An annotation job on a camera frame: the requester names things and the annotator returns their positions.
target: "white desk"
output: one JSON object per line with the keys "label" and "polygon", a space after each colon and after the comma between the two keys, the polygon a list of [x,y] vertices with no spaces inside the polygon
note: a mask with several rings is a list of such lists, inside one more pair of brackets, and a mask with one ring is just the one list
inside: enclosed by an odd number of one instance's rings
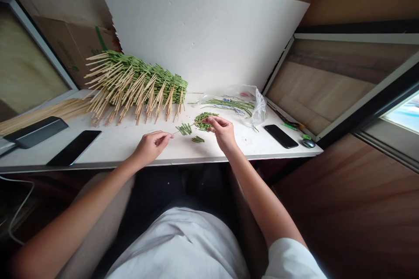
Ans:
{"label": "white desk", "polygon": [[[89,91],[81,90],[69,98],[82,98],[87,92]],[[188,94],[185,102],[191,101],[191,98],[195,98],[196,96],[197,95],[194,94]],[[199,109],[193,108],[192,105],[186,105],[186,112],[182,111],[179,120],[176,122],[173,122],[174,112],[172,112],[172,119],[167,122],[165,120],[165,114],[162,114],[156,124],[154,124],[155,118],[151,119],[147,124],[144,124],[145,115],[143,114],[141,123],[138,126],[135,125],[134,111],[132,108],[119,126],[116,126],[116,119],[114,119],[110,126],[100,126],[97,128],[91,126],[91,114],[89,113],[70,120],[68,122],[69,128],[50,137],[44,142],[27,150],[17,149],[1,158],[0,173],[113,168],[133,152],[143,134],[158,130],[174,133],[177,131],[175,126],[181,125],[182,122],[192,124],[194,118],[205,111],[219,113],[220,116],[234,123],[237,144],[249,160],[312,157],[323,152],[318,146],[314,148],[303,146],[301,144],[302,133],[283,126],[283,122],[280,118],[269,107],[267,107],[267,109],[268,118],[262,125],[258,126],[259,133],[241,124],[239,116],[231,110],[217,108]],[[281,146],[281,144],[263,128],[263,126],[269,124],[278,125],[300,145],[291,149],[286,149]],[[73,166],[65,168],[45,166],[49,160],[66,147],[82,131],[89,129],[101,130],[102,134]],[[196,135],[202,137],[205,140],[205,143],[192,142],[191,138]],[[193,126],[192,135],[190,136],[182,136],[180,133],[175,134],[175,138],[170,140],[166,149],[150,165],[157,166],[221,161],[227,161],[227,159],[218,147],[215,135],[213,133],[199,131]]]}

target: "black case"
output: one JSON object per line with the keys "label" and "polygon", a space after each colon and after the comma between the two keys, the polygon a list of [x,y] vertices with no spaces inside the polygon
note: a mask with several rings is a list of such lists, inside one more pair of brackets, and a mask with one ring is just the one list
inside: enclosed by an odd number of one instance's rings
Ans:
{"label": "black case", "polygon": [[61,118],[50,116],[42,121],[6,135],[4,139],[28,149],[68,128]]}

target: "white shirt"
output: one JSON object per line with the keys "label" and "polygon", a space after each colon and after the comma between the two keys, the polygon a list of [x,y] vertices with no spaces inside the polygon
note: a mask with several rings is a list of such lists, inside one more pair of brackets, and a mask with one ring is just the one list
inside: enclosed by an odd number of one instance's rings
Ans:
{"label": "white shirt", "polygon": [[[163,213],[115,261],[119,278],[249,278],[239,244],[217,217],[189,208]],[[281,238],[269,249],[263,278],[325,278],[301,243]]]}

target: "cardboard box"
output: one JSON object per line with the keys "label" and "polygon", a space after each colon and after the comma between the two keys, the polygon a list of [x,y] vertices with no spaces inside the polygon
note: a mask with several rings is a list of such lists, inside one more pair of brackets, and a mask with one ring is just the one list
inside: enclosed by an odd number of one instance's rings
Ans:
{"label": "cardboard box", "polygon": [[119,41],[112,30],[70,24],[45,17],[34,17],[34,20],[80,88],[88,87],[86,83],[92,79],[84,78],[89,73],[86,58],[106,49],[121,51]]}

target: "white backdrop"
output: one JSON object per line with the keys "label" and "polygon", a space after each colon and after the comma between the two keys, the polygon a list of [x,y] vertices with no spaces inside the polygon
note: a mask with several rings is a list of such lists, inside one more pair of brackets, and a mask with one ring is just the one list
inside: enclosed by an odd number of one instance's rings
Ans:
{"label": "white backdrop", "polygon": [[308,3],[297,0],[105,0],[124,54],[157,63],[189,92],[261,90]]}

